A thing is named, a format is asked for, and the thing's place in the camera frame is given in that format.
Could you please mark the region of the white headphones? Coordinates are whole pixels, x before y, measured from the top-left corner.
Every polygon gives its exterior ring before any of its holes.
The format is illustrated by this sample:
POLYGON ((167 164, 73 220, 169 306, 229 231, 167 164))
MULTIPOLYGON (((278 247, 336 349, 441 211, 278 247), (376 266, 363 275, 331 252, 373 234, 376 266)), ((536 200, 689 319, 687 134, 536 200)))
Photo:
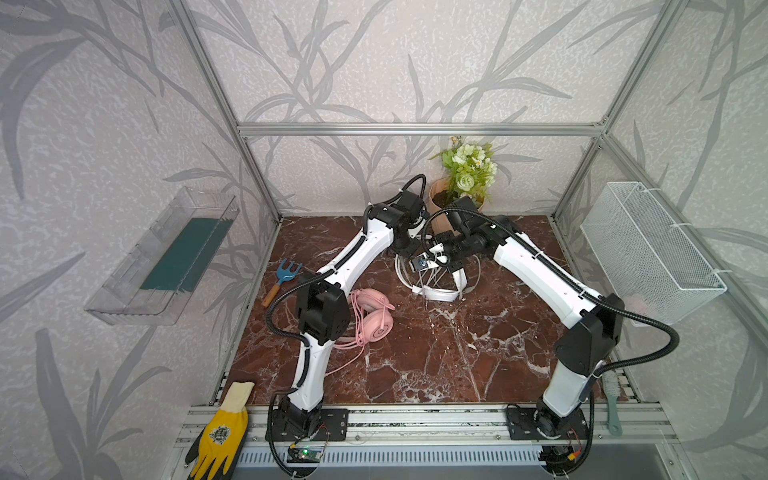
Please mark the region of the white headphones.
POLYGON ((471 257, 475 265, 467 272, 463 267, 453 273, 445 269, 433 269, 416 273, 410 260, 395 256, 394 268, 398 280, 414 295, 428 301, 453 303, 461 301, 479 285, 482 265, 477 255, 471 257))

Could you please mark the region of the pink headphones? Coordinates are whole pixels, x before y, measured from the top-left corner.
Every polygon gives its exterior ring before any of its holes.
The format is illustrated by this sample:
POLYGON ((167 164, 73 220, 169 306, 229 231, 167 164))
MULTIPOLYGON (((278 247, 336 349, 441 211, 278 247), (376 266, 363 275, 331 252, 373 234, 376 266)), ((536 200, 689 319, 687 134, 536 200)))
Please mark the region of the pink headphones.
POLYGON ((355 315, 355 332, 352 337, 340 337, 335 344, 336 349, 365 347, 389 334, 394 326, 392 312, 395 307, 386 295, 366 288, 353 290, 348 299, 355 315))

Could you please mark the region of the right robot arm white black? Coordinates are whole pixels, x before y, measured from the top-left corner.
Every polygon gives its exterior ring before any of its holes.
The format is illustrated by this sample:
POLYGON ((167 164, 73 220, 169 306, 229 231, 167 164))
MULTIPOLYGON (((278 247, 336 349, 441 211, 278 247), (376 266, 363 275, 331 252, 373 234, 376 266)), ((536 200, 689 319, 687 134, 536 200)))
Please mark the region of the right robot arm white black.
POLYGON ((446 217, 453 229, 420 242, 426 258, 452 270, 468 256, 485 254, 522 280, 566 327, 554 351, 557 364, 533 415, 535 427, 545 438, 557 439, 576 421, 577 409, 592 392, 595 381, 617 368, 649 363, 677 349, 678 332, 671 326, 626 310, 615 294, 604 296, 573 277, 540 249, 517 224, 504 216, 480 213, 467 198, 438 210, 425 219, 446 217), (669 340, 656 351, 608 362, 619 344, 626 319, 665 332, 669 340))

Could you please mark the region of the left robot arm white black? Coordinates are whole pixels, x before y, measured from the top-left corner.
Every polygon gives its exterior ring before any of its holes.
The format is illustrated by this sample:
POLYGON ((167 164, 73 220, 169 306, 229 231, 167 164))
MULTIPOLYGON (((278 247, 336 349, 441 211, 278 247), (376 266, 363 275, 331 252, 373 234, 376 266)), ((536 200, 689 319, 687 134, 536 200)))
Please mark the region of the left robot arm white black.
POLYGON ((324 380, 337 340, 350 321, 348 297, 360 276, 385 250, 411 245, 409 231, 423 220, 426 176, 409 179, 395 196, 368 205, 359 232, 328 264, 299 278, 299 283, 277 297, 265 312, 270 333, 301 342, 290 389, 270 399, 266 438, 270 441, 303 440, 321 427, 324 380), (273 314, 279 303, 295 294, 297 333, 278 328, 273 314))

